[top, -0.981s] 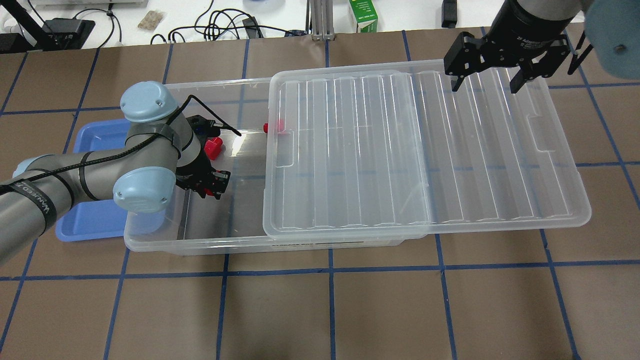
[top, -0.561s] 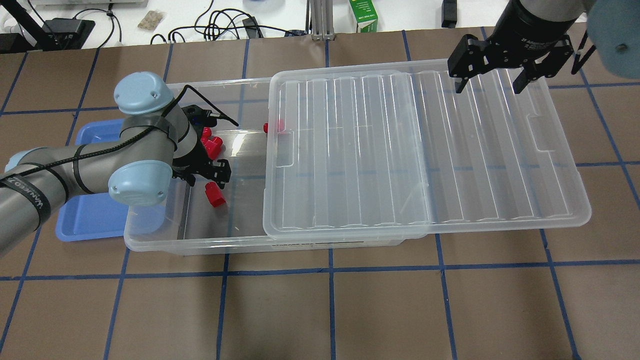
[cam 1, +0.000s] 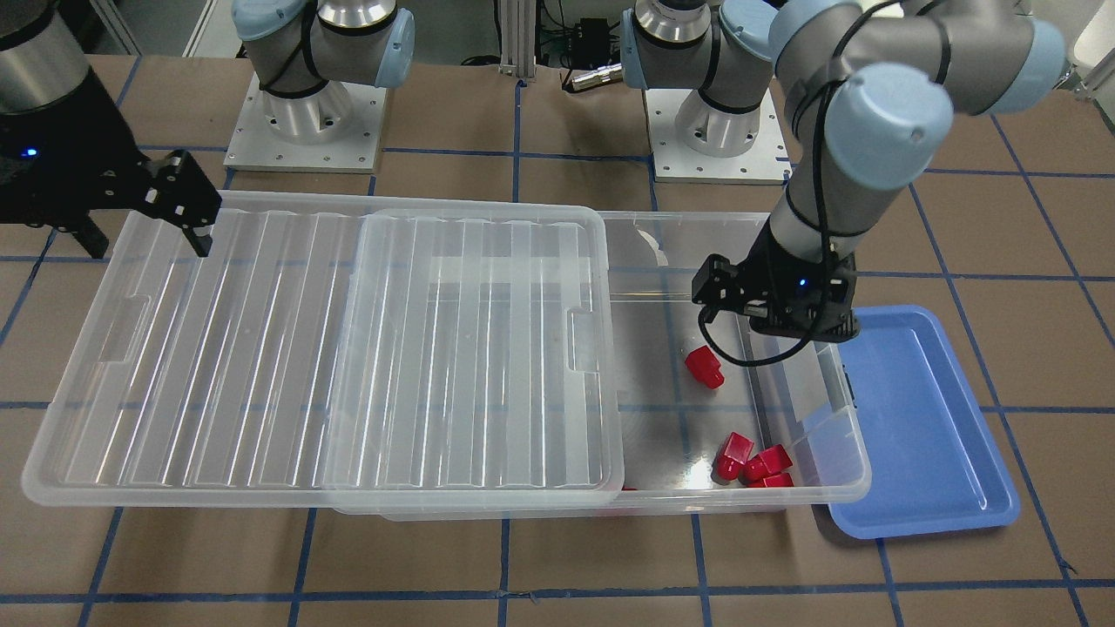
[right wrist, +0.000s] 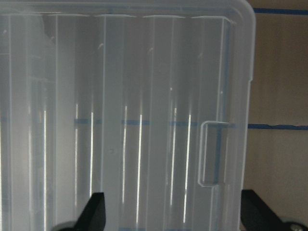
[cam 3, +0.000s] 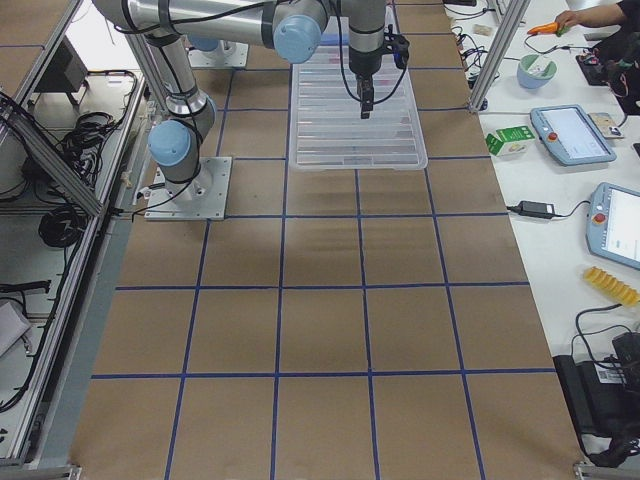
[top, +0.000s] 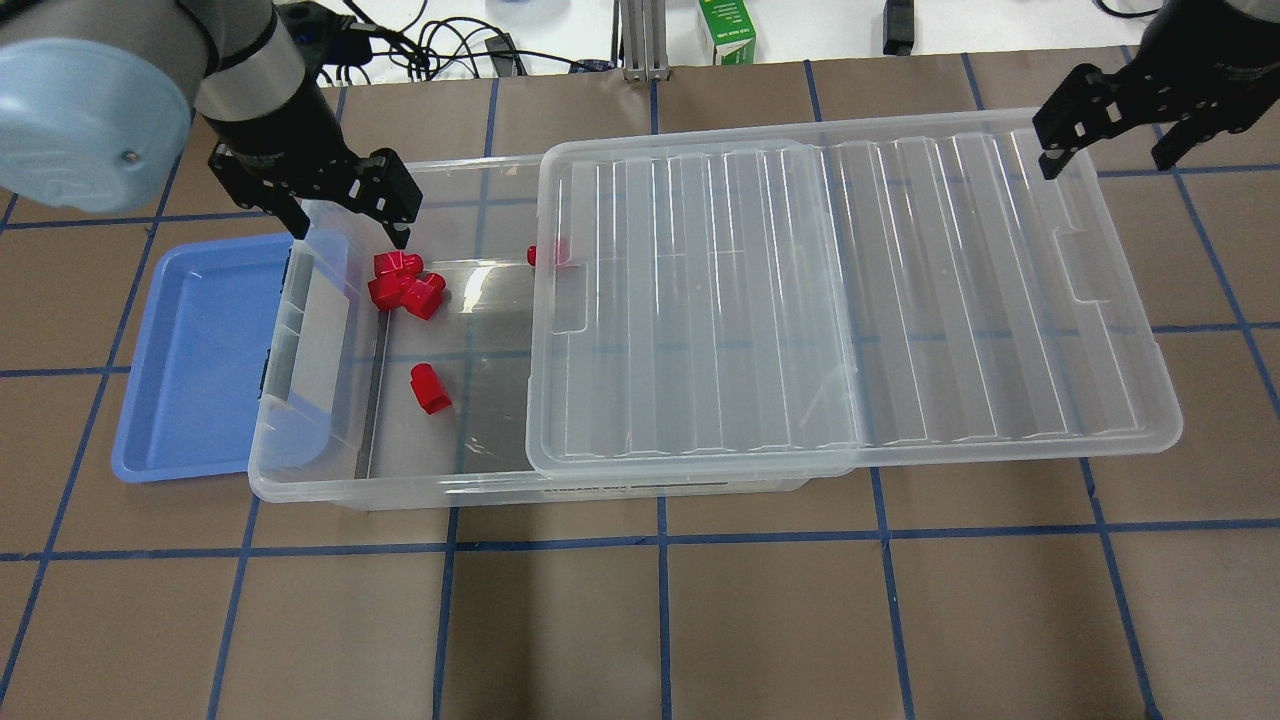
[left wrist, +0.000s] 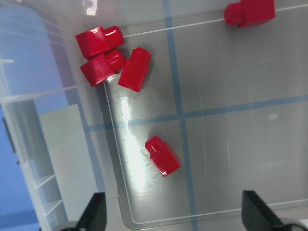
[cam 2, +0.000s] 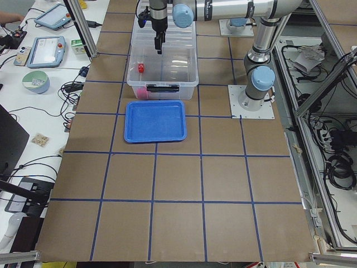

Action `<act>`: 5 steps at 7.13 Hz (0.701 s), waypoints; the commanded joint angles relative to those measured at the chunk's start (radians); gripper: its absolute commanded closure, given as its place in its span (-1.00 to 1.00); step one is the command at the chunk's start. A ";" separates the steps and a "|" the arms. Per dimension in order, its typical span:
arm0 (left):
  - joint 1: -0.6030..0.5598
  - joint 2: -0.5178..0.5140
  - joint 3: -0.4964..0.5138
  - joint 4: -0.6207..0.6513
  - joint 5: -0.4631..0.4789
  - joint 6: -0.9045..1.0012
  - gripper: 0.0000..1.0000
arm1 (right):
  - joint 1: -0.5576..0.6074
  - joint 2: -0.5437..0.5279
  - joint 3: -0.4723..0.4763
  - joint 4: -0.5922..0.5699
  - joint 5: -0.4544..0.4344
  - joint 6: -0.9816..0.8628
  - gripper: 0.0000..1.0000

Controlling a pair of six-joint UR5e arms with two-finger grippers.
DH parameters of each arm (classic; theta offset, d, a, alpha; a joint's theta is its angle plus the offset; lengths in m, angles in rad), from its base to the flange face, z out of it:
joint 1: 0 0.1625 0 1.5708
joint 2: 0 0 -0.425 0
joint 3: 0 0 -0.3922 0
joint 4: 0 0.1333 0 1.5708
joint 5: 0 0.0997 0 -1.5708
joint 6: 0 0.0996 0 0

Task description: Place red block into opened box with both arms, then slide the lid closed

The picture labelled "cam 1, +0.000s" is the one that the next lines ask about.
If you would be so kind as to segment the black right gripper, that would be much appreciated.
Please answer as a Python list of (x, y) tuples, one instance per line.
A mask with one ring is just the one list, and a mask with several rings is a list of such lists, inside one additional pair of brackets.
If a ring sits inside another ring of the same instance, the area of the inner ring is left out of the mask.
[(1, 138), (4, 225), (52, 226), (101, 259), (109, 240), (91, 212), (136, 211), (176, 226), (198, 258), (210, 255), (219, 190), (188, 151), (146, 156), (93, 69), (54, 104), (4, 112)]

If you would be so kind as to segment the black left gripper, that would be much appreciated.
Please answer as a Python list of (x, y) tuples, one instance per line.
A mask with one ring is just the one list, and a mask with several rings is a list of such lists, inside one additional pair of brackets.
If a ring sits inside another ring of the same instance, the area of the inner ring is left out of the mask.
[(859, 336), (852, 308), (859, 278), (855, 255), (832, 261), (826, 273), (823, 263), (792, 255), (769, 229), (762, 229), (740, 270), (745, 303), (765, 310), (749, 317), (753, 332), (799, 339), (820, 317), (815, 340), (844, 343)]

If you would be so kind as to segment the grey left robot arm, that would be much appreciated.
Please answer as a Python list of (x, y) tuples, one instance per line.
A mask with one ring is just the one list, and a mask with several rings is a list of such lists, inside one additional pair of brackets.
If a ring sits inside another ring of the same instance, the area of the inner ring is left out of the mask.
[(854, 251), (947, 138), (956, 115), (1027, 110), (1064, 75), (1059, 28), (1008, 1), (638, 1), (621, 19), (636, 89), (692, 89), (755, 118), (772, 81), (801, 162), (741, 262), (694, 277), (698, 325), (723, 311), (754, 332), (841, 343), (859, 332)]

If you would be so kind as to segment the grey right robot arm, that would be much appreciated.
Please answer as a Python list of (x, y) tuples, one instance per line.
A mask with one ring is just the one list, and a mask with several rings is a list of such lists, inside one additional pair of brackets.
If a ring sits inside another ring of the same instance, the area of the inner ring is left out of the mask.
[[(232, 19), (269, 104), (395, 88), (413, 61), (414, 18), (395, 1), (235, 1)], [(219, 191), (187, 151), (139, 149), (55, 1), (4, 1), (1, 51), (4, 225), (68, 232), (100, 259), (91, 212), (136, 211), (209, 255)]]

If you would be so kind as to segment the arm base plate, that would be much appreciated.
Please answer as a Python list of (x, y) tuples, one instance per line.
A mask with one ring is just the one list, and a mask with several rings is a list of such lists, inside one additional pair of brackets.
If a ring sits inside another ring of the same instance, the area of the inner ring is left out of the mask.
[(389, 89), (330, 81), (302, 98), (281, 98), (253, 77), (224, 164), (237, 172), (374, 174)]
[(733, 114), (694, 89), (648, 89), (644, 110), (658, 182), (780, 184), (791, 175), (770, 91), (757, 110)]

